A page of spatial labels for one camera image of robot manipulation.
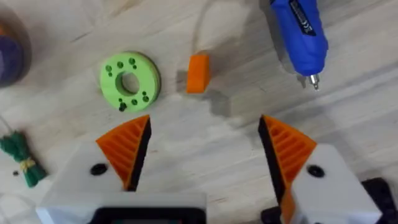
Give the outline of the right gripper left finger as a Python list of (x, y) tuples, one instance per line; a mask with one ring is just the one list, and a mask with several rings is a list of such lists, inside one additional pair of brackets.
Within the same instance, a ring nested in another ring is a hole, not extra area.
[(81, 143), (57, 174), (48, 194), (135, 192), (152, 135), (150, 116), (127, 121)]

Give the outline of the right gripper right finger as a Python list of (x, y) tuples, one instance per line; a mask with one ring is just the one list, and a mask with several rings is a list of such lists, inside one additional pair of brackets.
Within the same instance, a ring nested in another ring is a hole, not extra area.
[(277, 206), (263, 223), (377, 223), (376, 202), (338, 150), (270, 116), (259, 120)]

